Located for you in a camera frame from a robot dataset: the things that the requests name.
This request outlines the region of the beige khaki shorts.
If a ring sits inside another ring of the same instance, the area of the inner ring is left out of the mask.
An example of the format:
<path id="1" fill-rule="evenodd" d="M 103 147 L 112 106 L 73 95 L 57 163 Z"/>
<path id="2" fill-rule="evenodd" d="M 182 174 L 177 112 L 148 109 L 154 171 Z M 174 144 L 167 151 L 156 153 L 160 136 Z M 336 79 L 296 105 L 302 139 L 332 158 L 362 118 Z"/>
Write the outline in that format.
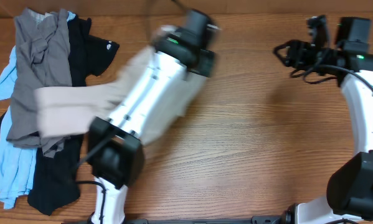
<path id="1" fill-rule="evenodd" d="M 84 87 L 51 86 L 35 90 L 37 130 L 43 139 L 85 134 L 94 118 L 107 119 L 110 111 L 122 103 L 136 85 L 153 48 L 145 47 L 127 61 L 111 83 Z M 188 73 L 178 78 L 180 83 L 164 97 L 162 108 L 143 129 L 141 142 L 148 145 L 159 139 L 178 117 L 184 116 L 189 103 L 204 86 L 206 77 Z"/>

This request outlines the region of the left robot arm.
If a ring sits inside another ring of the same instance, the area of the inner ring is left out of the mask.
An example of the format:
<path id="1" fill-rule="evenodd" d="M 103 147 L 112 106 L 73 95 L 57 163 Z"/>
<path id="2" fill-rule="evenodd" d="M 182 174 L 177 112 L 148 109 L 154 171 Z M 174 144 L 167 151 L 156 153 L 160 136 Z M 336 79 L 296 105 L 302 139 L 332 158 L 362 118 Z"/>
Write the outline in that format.
<path id="1" fill-rule="evenodd" d="M 180 117 L 210 78 L 218 31 L 207 14 L 187 13 L 183 26 L 156 39 L 142 76 L 106 119 L 95 118 L 82 159 L 97 187 L 95 211 L 87 223 L 124 223 L 125 200 L 144 166 L 143 146 L 159 138 Z"/>

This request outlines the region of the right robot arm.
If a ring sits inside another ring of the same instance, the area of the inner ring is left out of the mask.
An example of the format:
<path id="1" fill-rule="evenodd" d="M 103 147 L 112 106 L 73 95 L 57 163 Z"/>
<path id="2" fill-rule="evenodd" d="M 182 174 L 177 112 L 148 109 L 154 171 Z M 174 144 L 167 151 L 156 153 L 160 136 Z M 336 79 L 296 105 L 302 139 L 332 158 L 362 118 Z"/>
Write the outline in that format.
<path id="1" fill-rule="evenodd" d="M 326 195 L 289 207 L 282 223 L 357 223 L 373 221 L 373 54 L 369 53 L 371 21 L 342 17 L 331 41 L 326 16 L 309 18 L 310 42 L 290 40 L 274 48 L 290 77 L 320 82 L 336 80 L 347 102 L 354 136 L 353 157 L 329 179 Z"/>

